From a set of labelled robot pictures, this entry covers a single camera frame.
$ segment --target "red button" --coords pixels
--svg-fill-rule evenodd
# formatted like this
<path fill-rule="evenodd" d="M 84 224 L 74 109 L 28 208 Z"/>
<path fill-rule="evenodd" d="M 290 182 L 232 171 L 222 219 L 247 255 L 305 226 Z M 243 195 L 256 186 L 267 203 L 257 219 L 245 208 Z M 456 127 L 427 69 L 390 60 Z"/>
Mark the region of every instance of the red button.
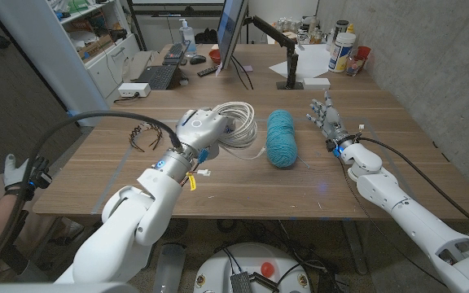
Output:
<path fill-rule="evenodd" d="M 264 275 L 266 278 L 270 278 L 274 273 L 274 266 L 268 262 L 263 263 L 261 265 L 261 274 Z"/>

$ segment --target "wooden table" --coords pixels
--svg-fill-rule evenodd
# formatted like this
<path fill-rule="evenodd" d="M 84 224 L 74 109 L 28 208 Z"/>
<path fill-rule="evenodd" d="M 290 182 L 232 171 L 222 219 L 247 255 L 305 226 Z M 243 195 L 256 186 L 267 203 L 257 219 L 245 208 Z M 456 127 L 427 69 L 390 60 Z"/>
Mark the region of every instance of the wooden table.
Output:
<path fill-rule="evenodd" d="M 161 62 L 169 46 L 161 52 Z M 208 55 L 210 46 L 199 46 Z M 113 110 L 134 112 L 166 122 L 175 122 L 188 110 L 214 107 L 229 101 L 244 101 L 254 106 L 258 139 L 240 155 L 253 156 L 265 143 L 266 120 L 276 109 L 288 110 L 295 118 L 299 157 L 290 168 L 275 168 L 265 155 L 253 161 L 221 154 L 200 168 L 212 171 L 211 177 L 197 177 L 197 189 L 184 186 L 175 217 L 252 218 L 252 219 L 321 219 L 364 220 L 344 180 L 338 160 L 328 153 L 325 138 L 318 128 L 305 119 L 312 98 L 322 99 L 322 91 L 276 90 L 276 81 L 284 81 L 269 66 L 285 60 L 286 50 L 277 45 L 237 45 L 234 55 L 244 65 L 252 65 L 249 75 L 254 90 L 245 90 L 235 68 L 197 77 L 196 73 L 213 66 L 206 63 L 182 66 L 189 85 L 175 90 L 154 90 L 147 98 L 114 105 Z M 469 184 L 432 145 L 432 140 L 418 127 L 403 106 L 387 91 L 381 90 L 367 74 L 355 77 L 328 72 L 322 75 L 331 82 L 331 96 L 347 130 L 357 132 L 365 124 L 364 136 L 376 138 L 395 147 L 418 165 L 434 182 L 469 211 Z M 137 177 L 150 168 L 170 146 L 167 134 L 153 151 L 147 145 L 153 132 L 139 136 L 138 145 L 146 152 L 131 149 L 128 137 L 137 121 L 104 118 L 66 164 L 33 210 L 42 215 L 98 215 L 107 199 L 122 186 L 140 187 Z M 363 144 L 380 155 L 384 167 L 397 176 L 402 188 L 431 212 L 444 220 L 463 220 L 451 204 L 434 191 L 408 164 L 369 142 Z M 375 219 L 390 216 L 361 199 Z"/>

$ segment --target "gray wall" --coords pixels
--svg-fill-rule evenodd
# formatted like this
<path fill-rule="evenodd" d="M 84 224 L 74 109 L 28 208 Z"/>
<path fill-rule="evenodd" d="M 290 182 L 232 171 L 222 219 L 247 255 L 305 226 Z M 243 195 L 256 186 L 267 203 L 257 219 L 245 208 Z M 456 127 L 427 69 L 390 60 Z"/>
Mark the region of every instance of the gray wall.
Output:
<path fill-rule="evenodd" d="M 318 15 L 354 23 L 368 73 L 469 181 L 469 1 L 321 0 Z"/>

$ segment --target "robotic arm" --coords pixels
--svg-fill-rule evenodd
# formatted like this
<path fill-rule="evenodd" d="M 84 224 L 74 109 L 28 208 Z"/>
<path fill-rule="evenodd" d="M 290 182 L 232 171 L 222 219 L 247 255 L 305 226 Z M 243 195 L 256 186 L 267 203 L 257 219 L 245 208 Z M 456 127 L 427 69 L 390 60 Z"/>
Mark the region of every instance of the robotic arm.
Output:
<path fill-rule="evenodd" d="M 127 282 L 137 274 L 147 263 L 151 245 L 168 227 L 182 192 L 180 183 L 194 160 L 216 157 L 218 139 L 234 128 L 234 120 L 218 112 L 189 110 L 177 122 L 182 149 L 168 149 L 142 173 L 137 180 L 145 191 L 126 186 L 107 201 L 103 225 L 55 283 Z"/>
<path fill-rule="evenodd" d="M 399 187 L 397 179 L 383 168 L 381 158 L 348 134 L 327 92 L 325 104 L 313 100 L 310 106 L 317 118 L 307 118 L 327 138 L 327 150 L 351 165 L 348 174 L 360 195 L 392 216 L 452 292 L 469 292 L 469 236 L 448 227 Z"/>

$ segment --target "yarn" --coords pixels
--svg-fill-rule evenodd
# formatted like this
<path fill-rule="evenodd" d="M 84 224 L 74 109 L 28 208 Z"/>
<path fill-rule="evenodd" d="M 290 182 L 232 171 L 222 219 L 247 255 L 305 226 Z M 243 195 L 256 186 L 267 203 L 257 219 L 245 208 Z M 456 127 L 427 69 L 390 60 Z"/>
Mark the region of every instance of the yarn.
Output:
<path fill-rule="evenodd" d="M 276 110 L 267 120 L 267 157 L 278 168 L 292 165 L 298 156 L 291 113 Z"/>

